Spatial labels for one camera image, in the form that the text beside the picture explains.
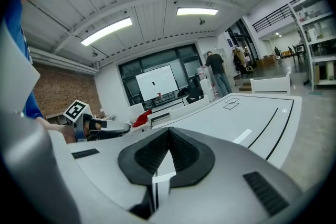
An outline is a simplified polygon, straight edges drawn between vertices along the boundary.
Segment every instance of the blue jacket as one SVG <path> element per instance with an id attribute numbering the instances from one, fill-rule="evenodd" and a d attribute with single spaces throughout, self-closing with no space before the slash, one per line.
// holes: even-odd
<path id="1" fill-rule="evenodd" d="M 5 12 L 5 21 L 10 35 L 14 39 L 16 45 L 22 51 L 24 56 L 29 61 L 29 51 L 27 42 L 21 29 L 22 3 L 21 0 L 10 0 L 7 10 Z M 40 109 L 37 106 L 33 92 L 30 93 L 23 113 L 32 119 L 37 117 L 43 118 Z"/>

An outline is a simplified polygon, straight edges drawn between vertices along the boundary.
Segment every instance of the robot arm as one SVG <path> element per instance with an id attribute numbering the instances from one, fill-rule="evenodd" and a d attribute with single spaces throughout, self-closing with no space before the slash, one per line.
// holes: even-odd
<path id="1" fill-rule="evenodd" d="M 119 137 L 129 132 L 131 128 L 127 123 L 93 118 L 90 106 L 79 100 L 72 103 L 63 115 L 72 122 L 77 142 Z M 83 126 L 86 122 L 89 123 L 90 135 L 88 137 L 85 136 L 83 130 Z M 96 128 L 97 122 L 101 125 L 99 130 Z"/>

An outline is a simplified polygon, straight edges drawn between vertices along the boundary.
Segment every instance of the brick wall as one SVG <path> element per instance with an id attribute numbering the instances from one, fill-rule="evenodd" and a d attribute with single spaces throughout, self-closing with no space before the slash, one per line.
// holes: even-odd
<path id="1" fill-rule="evenodd" d="M 44 116 L 64 112 L 75 99 L 90 105 L 93 115 L 103 116 L 93 76 L 35 63 L 41 77 L 33 92 Z"/>

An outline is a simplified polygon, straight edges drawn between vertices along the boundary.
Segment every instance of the jeans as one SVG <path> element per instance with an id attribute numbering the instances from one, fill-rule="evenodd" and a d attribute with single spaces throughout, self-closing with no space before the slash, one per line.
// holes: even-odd
<path id="1" fill-rule="evenodd" d="M 227 77 L 224 73 L 214 74 L 214 76 L 217 81 L 219 93 L 222 95 L 221 97 L 224 97 L 229 93 L 232 93 L 230 83 L 227 80 Z"/>

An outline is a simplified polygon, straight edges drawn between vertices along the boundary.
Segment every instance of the person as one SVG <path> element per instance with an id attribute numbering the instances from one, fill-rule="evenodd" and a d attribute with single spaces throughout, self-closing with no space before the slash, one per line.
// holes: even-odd
<path id="1" fill-rule="evenodd" d="M 192 104 L 204 97 L 203 90 L 200 88 L 200 84 L 198 83 L 198 80 L 193 79 L 193 83 L 194 83 L 194 87 L 190 88 L 189 96 L 186 98 L 189 104 Z"/>
<path id="2" fill-rule="evenodd" d="M 19 47 L 21 52 L 24 54 L 26 59 L 32 63 L 32 59 L 29 55 L 29 49 L 27 46 L 26 38 L 24 36 L 22 27 L 21 27 L 21 17 L 23 6 L 22 3 L 28 0 L 10 0 L 7 10 L 4 14 L 5 23 L 7 25 L 8 31 L 12 36 L 14 42 Z M 47 122 L 40 109 L 38 108 L 37 102 L 34 97 L 34 93 L 31 92 L 25 107 L 23 109 L 23 113 L 29 117 L 39 122 L 45 129 L 59 131 L 63 134 L 64 139 L 67 143 L 73 143 L 76 141 L 74 129 L 70 125 L 57 125 L 50 124 Z M 100 124 L 96 123 L 97 130 L 100 129 Z M 83 126 L 83 130 L 86 136 L 89 136 L 89 122 L 85 122 Z"/>
<path id="3" fill-rule="evenodd" d="M 243 64 L 241 63 L 242 61 L 240 60 L 240 58 L 237 55 L 237 50 L 234 51 L 234 56 L 233 56 L 233 63 L 236 67 L 236 70 L 238 72 L 240 72 L 240 74 L 245 75 L 248 74 L 246 68 L 243 66 Z"/>
<path id="4" fill-rule="evenodd" d="M 206 59 L 205 66 L 211 66 L 221 96 L 223 97 L 229 93 L 232 93 L 230 83 L 225 75 L 223 59 L 219 54 L 213 54 L 211 51 L 208 51 L 207 55 L 208 58 Z"/>
<path id="5" fill-rule="evenodd" d="M 277 47 L 274 48 L 274 52 L 275 52 L 275 55 L 276 55 L 276 56 L 279 56 L 279 50 L 278 50 Z"/>

